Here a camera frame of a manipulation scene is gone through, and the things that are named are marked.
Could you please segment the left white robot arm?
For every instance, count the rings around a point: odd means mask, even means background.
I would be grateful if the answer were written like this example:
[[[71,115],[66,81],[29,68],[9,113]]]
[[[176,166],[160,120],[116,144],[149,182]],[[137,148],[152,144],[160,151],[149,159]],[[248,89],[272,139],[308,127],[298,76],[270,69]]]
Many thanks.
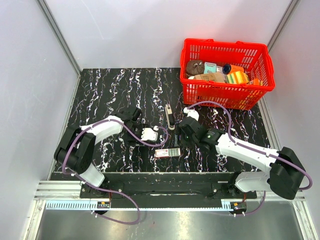
[[[90,125],[68,126],[54,152],[54,159],[63,166],[63,170],[69,169],[68,174],[76,174],[91,184],[90,190],[96,197],[103,198],[109,189],[104,175],[93,165],[95,146],[121,133],[125,127],[140,138],[143,124],[138,122],[138,118],[141,114],[141,109],[131,106]]]

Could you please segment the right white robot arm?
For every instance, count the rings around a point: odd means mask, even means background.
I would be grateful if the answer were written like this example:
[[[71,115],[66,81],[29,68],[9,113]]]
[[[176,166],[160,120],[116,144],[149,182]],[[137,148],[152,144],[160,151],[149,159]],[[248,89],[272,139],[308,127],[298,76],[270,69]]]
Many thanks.
[[[227,186],[231,197],[239,198],[250,191],[272,191],[286,200],[296,197],[305,176],[305,168],[291,148],[270,149],[231,138],[225,131],[206,128],[190,116],[179,123],[179,128],[185,143],[216,151],[258,168],[257,172],[235,175]]]

